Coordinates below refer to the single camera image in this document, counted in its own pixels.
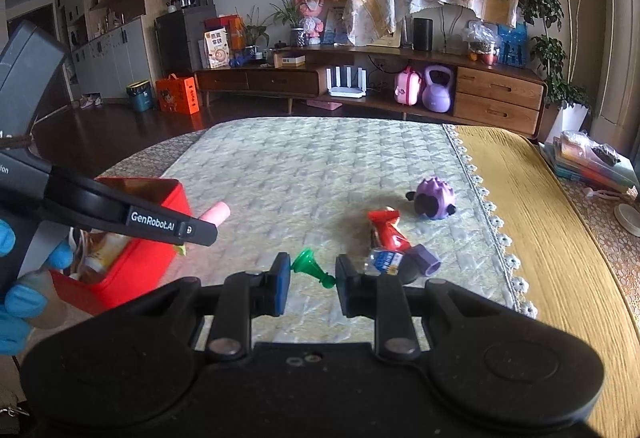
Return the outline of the blue gloved left hand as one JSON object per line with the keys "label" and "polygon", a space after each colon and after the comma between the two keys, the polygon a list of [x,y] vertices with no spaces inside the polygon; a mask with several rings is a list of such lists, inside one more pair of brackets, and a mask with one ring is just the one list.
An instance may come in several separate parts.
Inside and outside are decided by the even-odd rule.
{"label": "blue gloved left hand", "polygon": [[[11,226],[1,220],[1,257],[9,254],[15,245],[15,233]],[[67,268],[73,260],[68,242],[62,240],[51,252],[44,265],[55,270]],[[49,305],[47,288],[32,287],[23,282],[13,283],[1,304],[1,356],[15,356],[22,352],[32,332],[32,320],[42,316]]]}

